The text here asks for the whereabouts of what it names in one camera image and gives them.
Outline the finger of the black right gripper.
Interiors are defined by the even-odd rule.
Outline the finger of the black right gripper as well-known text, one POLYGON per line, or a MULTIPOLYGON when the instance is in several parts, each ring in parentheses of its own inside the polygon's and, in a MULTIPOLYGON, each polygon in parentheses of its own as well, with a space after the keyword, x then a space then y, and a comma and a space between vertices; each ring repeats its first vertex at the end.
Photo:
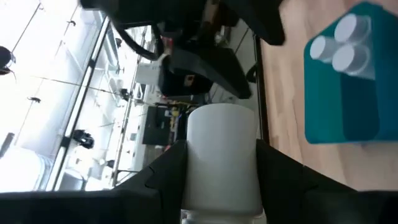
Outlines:
POLYGON ((201 75, 239 99, 252 96, 245 72, 232 49, 175 48, 170 55, 170 66, 201 75))

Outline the teal plastic basket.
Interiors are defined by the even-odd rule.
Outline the teal plastic basket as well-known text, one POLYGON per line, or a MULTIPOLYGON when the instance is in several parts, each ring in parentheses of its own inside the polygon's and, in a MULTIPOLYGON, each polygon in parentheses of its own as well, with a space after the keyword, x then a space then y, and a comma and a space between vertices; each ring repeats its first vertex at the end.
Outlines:
POLYGON ((398 14, 363 1, 349 9, 369 16, 375 80, 350 77, 303 50, 305 137, 311 144, 398 141, 398 14))

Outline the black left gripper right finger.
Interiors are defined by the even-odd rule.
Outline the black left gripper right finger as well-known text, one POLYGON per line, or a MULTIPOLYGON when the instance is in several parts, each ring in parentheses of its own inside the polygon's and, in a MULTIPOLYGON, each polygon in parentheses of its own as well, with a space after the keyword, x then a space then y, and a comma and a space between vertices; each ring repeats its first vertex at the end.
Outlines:
POLYGON ((257 177, 268 224, 304 224, 302 202, 307 192, 352 192, 285 155, 262 139, 256 141, 257 177))

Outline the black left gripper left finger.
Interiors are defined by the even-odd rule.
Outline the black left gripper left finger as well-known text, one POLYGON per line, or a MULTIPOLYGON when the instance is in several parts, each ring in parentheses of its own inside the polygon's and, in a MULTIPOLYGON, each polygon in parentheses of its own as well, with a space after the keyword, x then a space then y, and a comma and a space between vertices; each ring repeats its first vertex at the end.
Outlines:
POLYGON ((175 142, 136 175, 115 187, 117 224, 180 224, 187 176, 187 142, 175 142))

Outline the black aluminium table frame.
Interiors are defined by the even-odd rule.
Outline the black aluminium table frame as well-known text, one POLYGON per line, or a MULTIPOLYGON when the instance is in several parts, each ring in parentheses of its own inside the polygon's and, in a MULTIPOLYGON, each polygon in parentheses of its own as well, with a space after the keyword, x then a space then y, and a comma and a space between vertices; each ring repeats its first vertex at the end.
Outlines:
POLYGON ((261 139, 270 144, 269 122, 267 114, 266 83, 264 78, 264 64, 262 61, 261 39, 254 34, 254 55, 256 59, 256 83, 261 139))

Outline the black computer monitor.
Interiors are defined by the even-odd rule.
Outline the black computer monitor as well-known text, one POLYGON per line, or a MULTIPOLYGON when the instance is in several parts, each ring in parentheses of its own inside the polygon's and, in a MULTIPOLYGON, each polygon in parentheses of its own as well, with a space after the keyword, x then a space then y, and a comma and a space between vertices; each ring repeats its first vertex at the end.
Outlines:
POLYGON ((171 108, 150 106, 146 114, 142 143, 167 146, 187 138, 187 114, 171 108))

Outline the white pill bottle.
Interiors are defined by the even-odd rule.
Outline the white pill bottle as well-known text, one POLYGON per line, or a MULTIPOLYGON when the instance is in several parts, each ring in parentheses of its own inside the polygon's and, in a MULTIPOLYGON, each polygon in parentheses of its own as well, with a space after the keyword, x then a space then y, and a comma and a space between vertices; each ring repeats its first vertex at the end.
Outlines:
POLYGON ((357 44, 365 40, 371 33, 371 18, 349 13, 337 23, 334 38, 340 43, 357 44))
POLYGON ((371 51, 364 45, 341 46, 333 55, 332 67, 336 72, 351 77, 375 80, 371 51))
POLYGON ((253 110, 217 103, 188 117, 182 224, 253 224, 263 212, 253 110))
POLYGON ((319 35, 314 38, 310 46, 310 56, 314 60, 323 63, 331 63, 333 55, 337 51, 339 44, 334 38, 319 35))

